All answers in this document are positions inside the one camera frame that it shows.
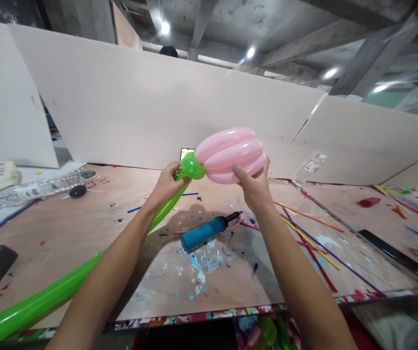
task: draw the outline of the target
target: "wooden table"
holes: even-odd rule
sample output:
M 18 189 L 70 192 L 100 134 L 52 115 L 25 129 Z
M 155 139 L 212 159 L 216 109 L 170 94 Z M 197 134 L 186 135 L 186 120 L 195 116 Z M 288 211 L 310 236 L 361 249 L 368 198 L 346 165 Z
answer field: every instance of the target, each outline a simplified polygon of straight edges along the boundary
M 407 219 L 402 219 L 392 211 L 395 203 L 371 187 L 307 183 L 303 190 L 355 231 L 367 229 L 418 262 L 418 235 L 405 228 L 418 231 L 418 214 L 411 212 Z M 369 197 L 381 201 L 370 208 L 357 204 Z
M 87 184 L 89 191 L 84 197 L 72 199 L 60 193 L 30 207 L 0 228 L 0 245 L 6 245 L 19 254 L 0 282 L 0 312 L 32 296 L 106 249 L 135 215 L 135 212 L 127 211 L 144 203 L 160 173 L 110 166 L 89 165 L 88 169 L 97 170 L 100 177 Z M 276 201 L 341 227 L 288 182 L 270 180 L 270 188 Z M 228 215 L 235 210 L 244 210 L 244 222 L 253 220 L 257 225 L 241 188 L 215 184 L 205 178 L 193 181 L 186 192 L 199 192 L 199 195 L 182 197 L 148 235 L 128 287 L 110 317 L 112 321 L 138 321 L 118 322 L 117 328 L 202 319 L 201 316 L 181 315 L 209 313 L 207 318 L 215 318 L 217 315 L 268 312 L 271 305 L 284 302 L 259 231 L 239 226 L 233 233 L 216 236 L 196 250 L 194 256 L 185 253 L 179 236 L 172 233 L 195 228 L 217 215 Z M 339 233 L 301 215 L 292 218 L 314 237 L 327 242 L 330 250 L 377 288 L 389 292 L 389 296 L 394 291 L 417 289 L 418 285 L 412 279 L 404 276 L 353 233 Z M 291 234 L 298 239 L 292 230 Z M 302 249 L 312 263 L 306 249 Z M 322 257 L 318 258 L 339 291 L 333 294 L 337 302 L 373 298 L 372 288 L 344 266 L 337 271 Z M 259 268 L 253 276 L 256 263 Z M 33 328 L 57 327 L 68 305 L 69 302 L 60 306 Z M 165 321 L 153 318 L 170 315 L 174 317 Z

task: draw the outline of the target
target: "water bottle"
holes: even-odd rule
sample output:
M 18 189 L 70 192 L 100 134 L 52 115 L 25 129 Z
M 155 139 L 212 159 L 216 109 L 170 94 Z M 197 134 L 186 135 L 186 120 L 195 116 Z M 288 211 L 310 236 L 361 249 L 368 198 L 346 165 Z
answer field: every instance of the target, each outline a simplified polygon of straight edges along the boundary
M 316 155 L 314 158 L 310 159 L 299 172 L 296 173 L 291 181 L 296 186 L 301 187 L 309 178 L 311 178 L 312 174 L 321 167 L 326 158 L 327 156 L 322 154 Z
M 0 191 L 0 204 L 7 207 L 18 207 L 32 199 L 70 190 L 74 186 L 83 184 L 84 179 L 81 173 L 72 172 L 62 177 L 37 180 L 23 185 L 12 186 Z

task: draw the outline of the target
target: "hand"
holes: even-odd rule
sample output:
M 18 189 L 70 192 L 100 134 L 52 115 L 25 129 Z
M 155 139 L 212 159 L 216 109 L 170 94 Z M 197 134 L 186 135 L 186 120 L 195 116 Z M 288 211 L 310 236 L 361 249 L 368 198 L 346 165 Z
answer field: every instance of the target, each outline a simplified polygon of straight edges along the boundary
M 176 177 L 180 173 L 180 161 L 174 160 L 160 173 L 159 180 L 155 185 L 154 190 L 149 196 L 148 201 L 155 205 L 161 206 L 163 203 L 172 199 L 179 190 L 183 188 L 190 178 L 184 177 L 179 181 L 175 181 Z
M 267 161 L 262 169 L 253 176 L 250 176 L 238 164 L 233 166 L 233 173 L 239 180 L 238 185 L 242 187 L 244 192 L 244 200 L 254 214 L 269 204 L 273 205 L 272 195 L 267 181 L 270 163 L 271 160 L 267 157 Z

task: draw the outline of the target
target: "pink balloon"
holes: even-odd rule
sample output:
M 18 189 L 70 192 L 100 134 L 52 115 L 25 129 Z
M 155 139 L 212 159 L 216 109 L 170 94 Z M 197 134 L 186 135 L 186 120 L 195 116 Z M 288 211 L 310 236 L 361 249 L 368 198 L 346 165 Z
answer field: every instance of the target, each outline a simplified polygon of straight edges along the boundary
M 194 158 L 204 166 L 207 177 L 219 184 L 239 182 L 232 171 L 233 165 L 239 164 L 249 175 L 254 175 L 267 160 L 261 140 L 246 127 L 220 131 L 206 138 L 197 147 Z

